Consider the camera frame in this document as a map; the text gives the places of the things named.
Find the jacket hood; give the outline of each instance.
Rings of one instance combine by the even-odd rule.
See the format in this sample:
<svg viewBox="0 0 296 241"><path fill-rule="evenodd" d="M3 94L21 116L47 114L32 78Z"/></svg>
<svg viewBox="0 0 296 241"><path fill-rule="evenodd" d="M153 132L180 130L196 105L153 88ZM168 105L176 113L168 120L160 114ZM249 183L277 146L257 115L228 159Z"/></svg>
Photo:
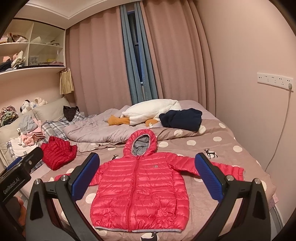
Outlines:
<svg viewBox="0 0 296 241"><path fill-rule="evenodd" d="M137 130L127 140L123 156L149 156L157 150L157 138L150 129Z"/></svg>

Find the blue curtain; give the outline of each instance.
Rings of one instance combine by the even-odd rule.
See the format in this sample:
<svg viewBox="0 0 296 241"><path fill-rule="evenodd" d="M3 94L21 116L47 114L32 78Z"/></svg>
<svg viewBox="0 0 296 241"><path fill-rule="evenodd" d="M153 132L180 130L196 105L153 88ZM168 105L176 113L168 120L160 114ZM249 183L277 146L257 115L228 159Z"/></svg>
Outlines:
<svg viewBox="0 0 296 241"><path fill-rule="evenodd" d="M131 101L133 104L144 101L140 77L137 68L135 50L133 48L133 41L131 38L131 30L128 23L128 15L126 12L126 6L120 6L121 25L123 33L123 45L126 57L126 69L128 74L128 84L131 92Z"/></svg>
<svg viewBox="0 0 296 241"><path fill-rule="evenodd" d="M157 99L157 89L153 73L153 67L144 28L143 16L139 2L134 3L135 18L136 18L136 33L139 44L139 56L141 71L137 68L134 44L132 42L131 30L128 22L128 16L125 5L120 6L121 22L123 29L123 41L126 55L126 65L128 72L128 82L131 91L131 99L133 104L144 100ZM140 79L143 82L145 98L143 98Z"/></svg>

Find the beige pillow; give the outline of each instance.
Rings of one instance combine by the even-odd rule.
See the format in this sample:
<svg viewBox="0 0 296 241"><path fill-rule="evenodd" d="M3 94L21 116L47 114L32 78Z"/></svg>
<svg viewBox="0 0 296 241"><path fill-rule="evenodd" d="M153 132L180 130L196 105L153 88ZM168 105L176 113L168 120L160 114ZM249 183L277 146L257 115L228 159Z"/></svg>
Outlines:
<svg viewBox="0 0 296 241"><path fill-rule="evenodd" d="M35 107L33 112L37 120L41 121L41 123L45 121L59 121L60 119L64 118L64 105L70 106L65 97L46 105Z"/></svg>
<svg viewBox="0 0 296 241"><path fill-rule="evenodd" d="M13 159L10 156L9 152L7 151L6 143L10 141L10 138L17 138L19 136L19 133L17 132L17 128L18 128L21 120L26 115L32 115L32 118L35 118L33 111L30 110L29 112L27 112L23 115L20 114L20 117L17 118L11 124L0 128L0 151L1 151L2 155L4 156L4 159L6 160L7 164L12 163Z"/></svg>

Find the power cord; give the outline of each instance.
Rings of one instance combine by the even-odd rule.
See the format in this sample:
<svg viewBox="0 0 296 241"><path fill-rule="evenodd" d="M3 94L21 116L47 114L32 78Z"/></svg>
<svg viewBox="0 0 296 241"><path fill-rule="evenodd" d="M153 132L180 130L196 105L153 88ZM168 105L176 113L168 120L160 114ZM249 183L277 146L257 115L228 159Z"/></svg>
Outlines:
<svg viewBox="0 0 296 241"><path fill-rule="evenodd" d="M286 111L286 117L285 117L285 121L284 121L284 124L283 124L283 128L281 130L281 135L279 136L279 140L278 140L278 143L276 145L276 149L274 151L274 154L272 156L272 158L270 159L269 163L267 164L267 167L265 168L265 171L267 170L268 166L270 165L270 163L272 162L272 160L274 159L274 156L276 155L276 151L277 151L277 148L279 147L279 142L281 141L281 137L283 135L283 132L284 132L284 129L285 129L285 126L286 126L286 122L287 122L287 117L288 117L288 112L289 112L289 107L290 107L290 97L291 97L291 92L292 92L292 84L289 83L289 97L288 97L288 106L287 106L287 111Z"/></svg>

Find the ceiling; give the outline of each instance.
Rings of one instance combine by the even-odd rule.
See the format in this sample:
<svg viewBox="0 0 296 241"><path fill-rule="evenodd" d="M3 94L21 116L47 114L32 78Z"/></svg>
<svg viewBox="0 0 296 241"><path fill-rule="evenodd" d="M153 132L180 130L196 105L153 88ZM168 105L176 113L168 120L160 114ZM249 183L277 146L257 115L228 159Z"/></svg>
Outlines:
<svg viewBox="0 0 296 241"><path fill-rule="evenodd" d="M15 16L64 29L108 8L136 0L30 0Z"/></svg>

